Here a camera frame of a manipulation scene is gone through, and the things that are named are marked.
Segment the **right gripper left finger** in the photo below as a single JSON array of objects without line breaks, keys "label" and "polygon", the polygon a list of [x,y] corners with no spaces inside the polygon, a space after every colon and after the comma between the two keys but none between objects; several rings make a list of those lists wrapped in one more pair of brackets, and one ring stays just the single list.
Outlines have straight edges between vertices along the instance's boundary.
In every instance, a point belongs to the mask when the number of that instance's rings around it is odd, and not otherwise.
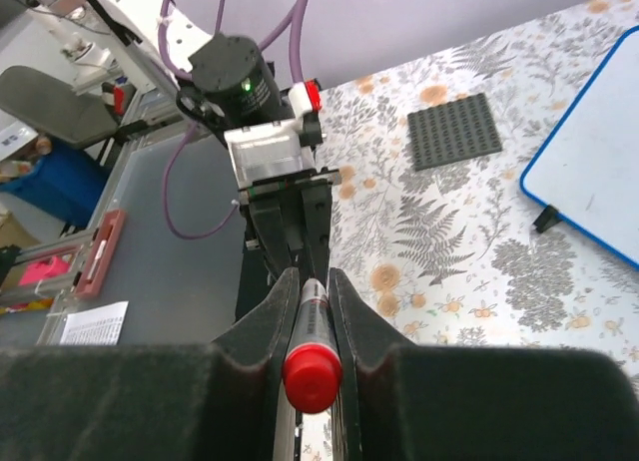
[{"label": "right gripper left finger", "polygon": [[214,341],[1,352],[5,460],[291,460],[281,370],[300,296],[285,270]]}]

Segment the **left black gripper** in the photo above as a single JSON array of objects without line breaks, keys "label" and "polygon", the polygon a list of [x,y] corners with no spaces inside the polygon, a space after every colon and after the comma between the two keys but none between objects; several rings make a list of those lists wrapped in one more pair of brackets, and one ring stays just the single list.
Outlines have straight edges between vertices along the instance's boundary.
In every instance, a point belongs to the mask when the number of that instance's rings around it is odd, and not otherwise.
[{"label": "left black gripper", "polygon": [[297,198],[287,193],[296,191],[303,203],[306,273],[326,284],[331,189],[339,175],[316,162],[325,140],[317,82],[281,90],[258,44],[246,36],[216,34],[189,61],[177,106],[228,151],[269,273],[279,278],[300,262],[301,214]]}]

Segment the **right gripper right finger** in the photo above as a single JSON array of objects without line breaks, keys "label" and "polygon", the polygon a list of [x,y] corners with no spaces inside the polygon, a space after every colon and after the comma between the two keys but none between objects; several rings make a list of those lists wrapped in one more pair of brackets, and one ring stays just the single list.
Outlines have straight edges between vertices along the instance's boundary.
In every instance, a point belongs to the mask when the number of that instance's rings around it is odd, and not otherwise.
[{"label": "right gripper right finger", "polygon": [[638,401],[607,355],[418,345],[329,273],[337,460],[634,460]]}]

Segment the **red whiteboard marker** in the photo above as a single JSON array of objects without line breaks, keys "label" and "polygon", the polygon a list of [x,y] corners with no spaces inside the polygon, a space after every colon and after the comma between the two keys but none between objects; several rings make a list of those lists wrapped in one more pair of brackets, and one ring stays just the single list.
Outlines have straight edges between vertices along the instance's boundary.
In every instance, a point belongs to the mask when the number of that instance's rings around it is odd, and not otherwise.
[{"label": "red whiteboard marker", "polygon": [[304,414],[330,408],[339,392],[342,365],[323,284],[308,279],[282,368],[291,406]]}]

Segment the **blue framed whiteboard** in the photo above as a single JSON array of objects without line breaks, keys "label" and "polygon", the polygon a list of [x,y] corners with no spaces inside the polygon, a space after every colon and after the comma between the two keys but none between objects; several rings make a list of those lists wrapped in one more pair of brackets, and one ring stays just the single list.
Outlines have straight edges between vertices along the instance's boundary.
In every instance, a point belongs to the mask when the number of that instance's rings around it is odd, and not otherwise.
[{"label": "blue framed whiteboard", "polygon": [[613,45],[534,155],[521,190],[543,233],[565,222],[638,264],[638,30]]}]

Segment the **printed paper sheet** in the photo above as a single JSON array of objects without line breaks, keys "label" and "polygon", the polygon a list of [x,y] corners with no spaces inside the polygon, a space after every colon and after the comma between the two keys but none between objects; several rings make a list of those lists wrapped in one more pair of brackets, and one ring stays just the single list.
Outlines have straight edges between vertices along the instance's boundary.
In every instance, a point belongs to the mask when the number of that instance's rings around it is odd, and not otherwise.
[{"label": "printed paper sheet", "polygon": [[61,345],[116,345],[119,341],[128,301],[119,301],[66,317]]}]

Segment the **floral table mat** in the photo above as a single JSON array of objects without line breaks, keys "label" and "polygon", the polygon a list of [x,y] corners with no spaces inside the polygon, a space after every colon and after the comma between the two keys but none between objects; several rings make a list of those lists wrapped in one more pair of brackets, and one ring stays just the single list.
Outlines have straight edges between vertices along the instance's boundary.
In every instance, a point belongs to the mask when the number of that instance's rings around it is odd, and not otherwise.
[{"label": "floral table mat", "polygon": [[[638,394],[638,273],[578,231],[533,230],[519,177],[638,0],[591,0],[323,94],[340,169],[331,262],[426,346],[592,350]],[[407,115],[485,93],[502,151],[417,172]]]}]

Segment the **grey studded baseplate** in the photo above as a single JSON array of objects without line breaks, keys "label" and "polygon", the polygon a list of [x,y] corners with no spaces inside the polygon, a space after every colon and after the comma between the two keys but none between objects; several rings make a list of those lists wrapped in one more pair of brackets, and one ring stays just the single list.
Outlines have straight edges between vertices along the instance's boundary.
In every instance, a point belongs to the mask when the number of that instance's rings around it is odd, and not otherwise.
[{"label": "grey studded baseplate", "polygon": [[502,151],[485,93],[407,115],[413,168],[425,171]]}]

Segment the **grey chair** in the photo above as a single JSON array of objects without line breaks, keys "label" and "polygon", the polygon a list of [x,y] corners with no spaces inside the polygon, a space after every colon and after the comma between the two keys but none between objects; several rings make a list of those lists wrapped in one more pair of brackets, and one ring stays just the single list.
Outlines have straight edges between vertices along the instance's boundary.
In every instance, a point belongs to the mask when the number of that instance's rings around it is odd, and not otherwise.
[{"label": "grey chair", "polygon": [[116,134],[119,123],[101,97],[26,66],[1,74],[1,110],[38,132],[86,149]]}]

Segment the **blue bin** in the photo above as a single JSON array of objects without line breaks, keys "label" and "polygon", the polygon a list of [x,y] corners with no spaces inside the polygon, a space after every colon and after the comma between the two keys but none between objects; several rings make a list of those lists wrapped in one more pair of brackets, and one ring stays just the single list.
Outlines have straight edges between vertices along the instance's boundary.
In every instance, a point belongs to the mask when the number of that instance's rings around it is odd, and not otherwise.
[{"label": "blue bin", "polygon": [[53,139],[53,150],[1,192],[59,219],[85,228],[108,181],[108,171],[82,150]]}]

